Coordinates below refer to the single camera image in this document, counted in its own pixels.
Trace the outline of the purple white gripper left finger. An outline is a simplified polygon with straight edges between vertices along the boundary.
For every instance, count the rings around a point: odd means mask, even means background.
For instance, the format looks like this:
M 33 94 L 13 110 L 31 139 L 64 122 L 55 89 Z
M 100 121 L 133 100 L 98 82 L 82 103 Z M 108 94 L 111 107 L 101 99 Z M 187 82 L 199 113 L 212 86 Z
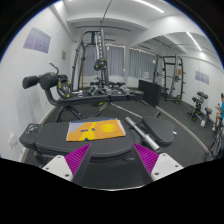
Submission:
M 57 155 L 43 170 L 70 182 L 81 182 L 91 157 L 91 145 L 87 144 L 66 156 Z

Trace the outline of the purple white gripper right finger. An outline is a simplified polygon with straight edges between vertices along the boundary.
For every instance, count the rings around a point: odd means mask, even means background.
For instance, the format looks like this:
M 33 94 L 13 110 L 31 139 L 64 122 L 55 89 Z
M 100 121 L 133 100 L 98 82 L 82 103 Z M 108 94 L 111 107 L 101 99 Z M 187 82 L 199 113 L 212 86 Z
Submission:
M 167 153 L 158 154 L 136 143 L 133 144 L 132 154 L 143 181 L 156 181 L 183 169 Z

